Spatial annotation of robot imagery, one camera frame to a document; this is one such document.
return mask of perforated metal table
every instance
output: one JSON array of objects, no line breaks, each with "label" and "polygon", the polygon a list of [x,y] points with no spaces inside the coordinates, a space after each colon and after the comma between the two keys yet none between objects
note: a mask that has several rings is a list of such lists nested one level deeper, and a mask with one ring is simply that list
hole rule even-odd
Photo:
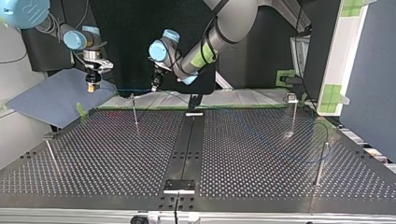
[{"label": "perforated metal table", "polygon": [[[294,124],[293,108],[137,116],[92,111],[51,142],[56,160],[45,144],[27,152],[0,171],[0,207],[396,215],[394,173],[311,111]],[[195,194],[163,194],[167,180]]]}]

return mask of black backdrop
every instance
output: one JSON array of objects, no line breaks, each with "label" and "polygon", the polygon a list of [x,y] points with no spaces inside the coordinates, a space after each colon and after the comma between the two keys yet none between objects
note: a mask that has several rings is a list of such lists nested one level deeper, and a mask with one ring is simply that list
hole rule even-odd
[{"label": "black backdrop", "polygon": [[[150,89],[154,65],[148,60],[149,45],[164,29],[180,33],[184,54],[200,40],[211,10],[198,0],[92,0],[96,22],[108,41],[107,57],[116,65],[113,74],[119,89]],[[169,74],[163,90],[211,93],[215,89],[214,64],[189,87]]]},{"label": "black backdrop", "polygon": [[[187,53],[201,38],[211,11],[202,0],[91,0],[92,11],[83,22],[102,31],[107,58],[115,64],[113,73],[119,89],[149,89],[153,63],[148,60],[149,45],[162,36],[164,29],[181,34],[180,48]],[[305,69],[305,82],[313,95],[321,87],[327,56],[332,43],[340,0],[301,0],[314,31]],[[51,12],[76,25],[86,1],[51,0]],[[35,29],[22,31],[35,71],[61,70],[72,66],[70,51],[63,43]],[[292,69],[290,38],[293,26],[269,7],[261,7],[248,37],[220,54],[216,64],[208,66],[191,86],[176,82],[168,75],[163,90],[209,94],[215,89],[215,66],[238,88],[273,88],[276,71]]]}]

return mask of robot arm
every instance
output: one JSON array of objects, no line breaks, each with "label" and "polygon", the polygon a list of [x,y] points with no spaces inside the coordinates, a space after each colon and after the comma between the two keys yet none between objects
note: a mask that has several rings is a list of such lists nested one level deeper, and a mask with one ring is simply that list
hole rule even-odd
[{"label": "robot arm", "polygon": [[213,10],[215,27],[208,31],[185,57],[177,50],[180,36],[165,30],[163,37],[149,48],[156,63],[156,76],[152,83],[155,91],[161,85],[164,72],[173,71],[179,81],[190,85],[205,65],[213,63],[217,55],[230,45],[240,42],[252,28],[258,13],[258,0],[204,0]]},{"label": "robot arm", "polygon": [[50,14],[50,0],[0,0],[0,21],[19,29],[36,28],[62,40],[71,50],[83,50],[89,92],[96,91],[101,75],[113,68],[113,63],[102,59],[100,48],[104,43],[99,29],[83,26],[79,31],[66,23],[60,24]]}]

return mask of white wall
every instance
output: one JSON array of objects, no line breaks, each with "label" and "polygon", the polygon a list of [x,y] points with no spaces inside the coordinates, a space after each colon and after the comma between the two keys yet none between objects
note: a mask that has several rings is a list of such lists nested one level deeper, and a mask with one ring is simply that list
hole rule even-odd
[{"label": "white wall", "polygon": [[[0,105],[44,80],[32,72],[29,58],[17,63],[3,63],[21,58],[25,46],[19,31],[0,23]],[[0,169],[42,142],[50,126],[0,106]]]}]

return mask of metal post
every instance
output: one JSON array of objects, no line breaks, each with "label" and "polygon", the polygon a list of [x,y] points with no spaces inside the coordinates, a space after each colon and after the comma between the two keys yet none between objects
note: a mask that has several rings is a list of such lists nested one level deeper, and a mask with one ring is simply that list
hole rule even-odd
[{"label": "metal post", "polygon": [[139,122],[137,121],[136,108],[135,108],[136,103],[134,101],[134,94],[133,93],[131,94],[131,100],[132,100],[132,107],[134,109],[134,124],[138,125]]},{"label": "metal post", "polygon": [[50,156],[52,157],[53,160],[56,160],[55,154],[53,154],[52,147],[50,146],[50,141],[46,140],[46,143],[47,143],[47,147],[49,148]]},{"label": "metal post", "polygon": [[327,151],[327,150],[329,150],[329,143],[325,142],[324,145],[323,145],[323,149],[321,150],[321,153],[320,153],[320,161],[319,161],[319,165],[318,165],[318,172],[317,172],[317,176],[315,177],[315,182],[314,182],[315,187],[320,186],[320,179],[321,179],[321,175],[322,175],[322,172],[323,172],[323,166],[324,166],[323,156],[324,156],[324,152]]}]

